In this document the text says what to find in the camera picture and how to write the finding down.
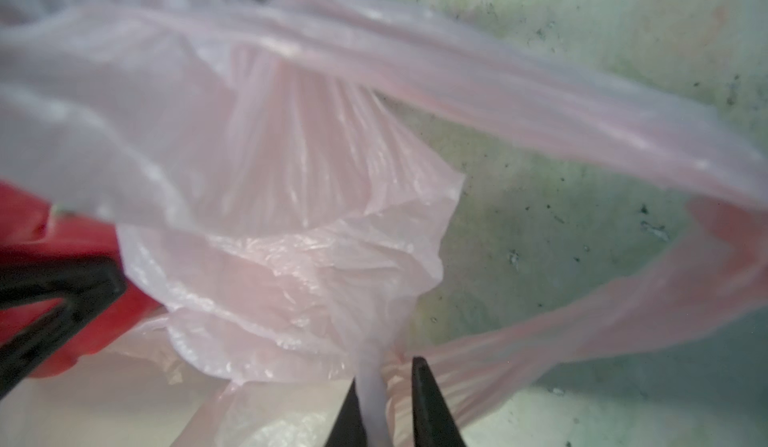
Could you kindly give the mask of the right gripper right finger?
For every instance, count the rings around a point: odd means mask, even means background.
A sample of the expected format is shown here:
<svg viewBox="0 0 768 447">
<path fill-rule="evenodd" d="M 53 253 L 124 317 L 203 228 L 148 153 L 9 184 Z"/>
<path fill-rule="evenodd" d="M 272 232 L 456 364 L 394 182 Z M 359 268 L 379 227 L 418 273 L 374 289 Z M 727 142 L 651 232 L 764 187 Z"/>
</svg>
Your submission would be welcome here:
<svg viewBox="0 0 768 447">
<path fill-rule="evenodd" d="M 465 447 L 427 360 L 414 357 L 411 371 L 415 447 Z"/>
</svg>

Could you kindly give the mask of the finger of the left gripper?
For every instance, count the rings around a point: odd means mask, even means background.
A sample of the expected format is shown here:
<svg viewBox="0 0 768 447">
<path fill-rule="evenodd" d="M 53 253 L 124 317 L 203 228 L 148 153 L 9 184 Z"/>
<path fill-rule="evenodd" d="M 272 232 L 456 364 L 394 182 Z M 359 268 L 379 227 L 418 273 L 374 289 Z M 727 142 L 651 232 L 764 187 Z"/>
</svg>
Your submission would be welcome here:
<svg viewBox="0 0 768 447">
<path fill-rule="evenodd" d="M 1 396 L 58 351 L 126 291 L 118 264 L 108 257 L 59 259 L 1 270 L 1 311 L 48 302 L 44 312 L 1 342 Z"/>
</svg>

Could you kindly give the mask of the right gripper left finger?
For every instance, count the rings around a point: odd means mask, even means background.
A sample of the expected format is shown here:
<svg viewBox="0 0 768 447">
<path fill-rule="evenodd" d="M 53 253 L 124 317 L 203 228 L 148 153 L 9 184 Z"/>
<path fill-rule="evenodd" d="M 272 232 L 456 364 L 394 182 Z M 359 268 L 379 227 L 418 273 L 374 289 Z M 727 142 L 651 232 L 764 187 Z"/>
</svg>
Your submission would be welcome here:
<svg viewBox="0 0 768 447">
<path fill-rule="evenodd" d="M 366 447 L 367 434 L 353 380 L 326 440 L 325 447 Z"/>
</svg>

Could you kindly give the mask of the dragon fruit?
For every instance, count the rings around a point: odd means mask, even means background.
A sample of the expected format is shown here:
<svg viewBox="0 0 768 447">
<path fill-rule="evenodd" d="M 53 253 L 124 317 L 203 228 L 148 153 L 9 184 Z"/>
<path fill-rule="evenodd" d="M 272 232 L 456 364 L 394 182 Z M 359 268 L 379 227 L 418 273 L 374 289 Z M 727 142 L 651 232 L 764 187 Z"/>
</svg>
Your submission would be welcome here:
<svg viewBox="0 0 768 447">
<path fill-rule="evenodd" d="M 1 384 L 73 367 L 159 307 L 123 272 L 114 226 L 1 185 Z"/>
</svg>

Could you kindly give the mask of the pink plastic bag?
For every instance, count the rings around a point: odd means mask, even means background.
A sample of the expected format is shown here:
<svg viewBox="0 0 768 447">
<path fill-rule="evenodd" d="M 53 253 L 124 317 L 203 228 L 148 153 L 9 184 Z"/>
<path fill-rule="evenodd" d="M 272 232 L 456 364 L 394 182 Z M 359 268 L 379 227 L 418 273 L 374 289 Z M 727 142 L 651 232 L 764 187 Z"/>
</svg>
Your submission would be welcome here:
<svg viewBox="0 0 768 447">
<path fill-rule="evenodd" d="M 162 314 L 121 331 L 222 379 L 176 446 L 319 446 L 349 388 L 409 446 L 402 341 L 465 178 L 386 105 L 691 194 L 693 228 L 567 306 L 419 354 L 468 425 L 561 363 L 767 303 L 767 161 L 695 102 L 389 0 L 1 0 L 1 176 L 113 223 Z"/>
</svg>

